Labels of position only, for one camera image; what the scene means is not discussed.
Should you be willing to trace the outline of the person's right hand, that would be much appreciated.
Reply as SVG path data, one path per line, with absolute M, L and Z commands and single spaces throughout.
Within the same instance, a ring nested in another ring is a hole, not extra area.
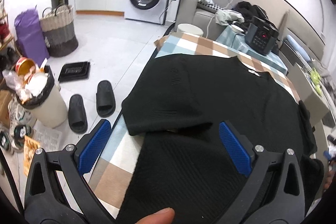
M 335 172 L 332 171 L 332 170 L 327 173 L 327 177 L 325 179 L 325 184 L 323 186 L 324 190 L 328 190 L 328 188 L 330 187 L 331 183 L 333 182 L 334 174 L 335 174 Z

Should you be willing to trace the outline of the person's left hand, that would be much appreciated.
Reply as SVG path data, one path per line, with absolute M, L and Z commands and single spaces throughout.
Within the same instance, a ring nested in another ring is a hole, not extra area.
M 171 224 L 174 217 L 175 211 L 168 207 L 140 219 L 136 224 Z

